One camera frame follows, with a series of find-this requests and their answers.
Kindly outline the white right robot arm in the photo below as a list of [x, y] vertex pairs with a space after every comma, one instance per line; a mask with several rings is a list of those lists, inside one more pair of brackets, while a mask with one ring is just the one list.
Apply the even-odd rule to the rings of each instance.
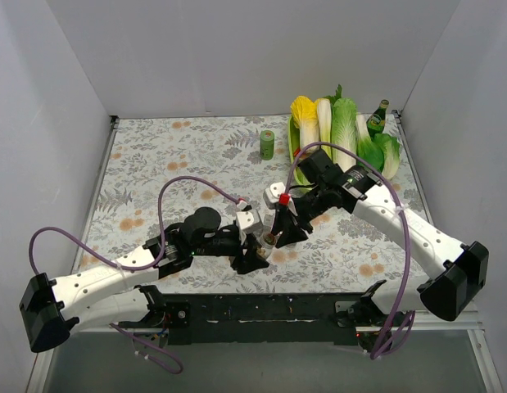
[[480, 242], [469, 245], [444, 234], [411, 209], [396, 206], [392, 192], [365, 167], [342, 170], [318, 150], [299, 167], [313, 187], [293, 197], [283, 183], [265, 189], [266, 205], [276, 211], [273, 234], [277, 247], [303, 242], [311, 222], [327, 210], [344, 209], [374, 226], [409, 251], [428, 278], [416, 278], [402, 292], [398, 311], [425, 309], [454, 321], [486, 283], [489, 251]]

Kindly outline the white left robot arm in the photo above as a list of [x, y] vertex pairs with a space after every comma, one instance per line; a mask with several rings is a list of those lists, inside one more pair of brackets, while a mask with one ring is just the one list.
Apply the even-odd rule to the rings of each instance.
[[227, 226], [216, 210], [202, 207], [109, 264], [58, 278], [34, 275], [19, 304], [31, 351], [53, 349], [95, 325], [135, 321], [159, 326], [165, 307], [142, 284], [189, 268], [196, 256], [226, 256], [238, 274], [264, 269], [269, 264], [256, 238], [262, 228], [251, 207], [238, 211]]

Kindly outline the clear pill bottle gold capsules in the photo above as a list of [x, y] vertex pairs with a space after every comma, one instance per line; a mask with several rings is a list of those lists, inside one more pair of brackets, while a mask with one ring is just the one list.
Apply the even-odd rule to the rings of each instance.
[[277, 238], [271, 232], [263, 232], [256, 235], [258, 242], [257, 254], [267, 260], [274, 249]]

